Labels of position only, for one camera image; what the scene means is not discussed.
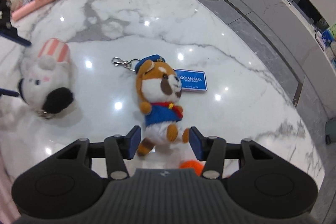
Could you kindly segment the orange crochet fruit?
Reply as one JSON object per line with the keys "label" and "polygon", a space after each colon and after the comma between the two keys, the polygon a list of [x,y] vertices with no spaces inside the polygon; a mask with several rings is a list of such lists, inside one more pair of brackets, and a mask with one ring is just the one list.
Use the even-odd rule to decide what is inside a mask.
{"label": "orange crochet fruit", "polygon": [[180,163],[179,169],[193,169],[197,176],[201,176],[204,164],[197,160],[187,160]]}

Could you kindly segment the blue ocean park tag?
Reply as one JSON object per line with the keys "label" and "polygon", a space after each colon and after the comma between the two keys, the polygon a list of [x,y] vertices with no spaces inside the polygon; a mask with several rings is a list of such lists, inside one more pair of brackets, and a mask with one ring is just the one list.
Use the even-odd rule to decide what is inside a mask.
{"label": "blue ocean park tag", "polygon": [[207,79],[203,71],[192,71],[187,69],[174,69],[182,84],[183,91],[206,92]]}

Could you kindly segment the white black plush toy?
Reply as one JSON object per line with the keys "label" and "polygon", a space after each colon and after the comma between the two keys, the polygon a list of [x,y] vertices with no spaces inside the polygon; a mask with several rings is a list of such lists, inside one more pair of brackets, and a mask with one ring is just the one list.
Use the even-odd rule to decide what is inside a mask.
{"label": "white black plush toy", "polygon": [[50,119],[74,101],[71,58],[67,43],[48,39],[37,52],[23,58],[18,92],[39,116]]}

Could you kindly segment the brown sailor plush keychain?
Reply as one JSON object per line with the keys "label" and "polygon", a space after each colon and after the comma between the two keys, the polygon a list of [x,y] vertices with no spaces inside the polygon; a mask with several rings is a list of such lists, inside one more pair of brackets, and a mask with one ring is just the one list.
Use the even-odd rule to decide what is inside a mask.
{"label": "brown sailor plush keychain", "polygon": [[138,145],[138,156],[146,156],[155,147],[189,142],[189,129],[182,128],[183,108],[178,104],[182,83],[173,68],[160,55],[143,59],[112,59],[136,74],[135,89],[139,110],[145,118],[145,133]]}

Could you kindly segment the grey trash bin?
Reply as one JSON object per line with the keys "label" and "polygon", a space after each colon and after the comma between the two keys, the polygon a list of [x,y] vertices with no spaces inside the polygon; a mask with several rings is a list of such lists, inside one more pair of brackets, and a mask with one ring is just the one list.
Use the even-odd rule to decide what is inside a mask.
{"label": "grey trash bin", "polygon": [[329,145],[336,143],[336,118],[329,120],[325,124],[325,141]]}

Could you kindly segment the white tv console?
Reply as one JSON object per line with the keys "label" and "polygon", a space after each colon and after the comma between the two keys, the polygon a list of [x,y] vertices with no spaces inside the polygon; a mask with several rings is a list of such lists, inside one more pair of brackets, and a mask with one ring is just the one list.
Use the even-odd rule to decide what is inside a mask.
{"label": "white tv console", "polygon": [[241,1],[286,45],[313,85],[328,117],[335,117],[335,68],[301,13],[288,0]]}

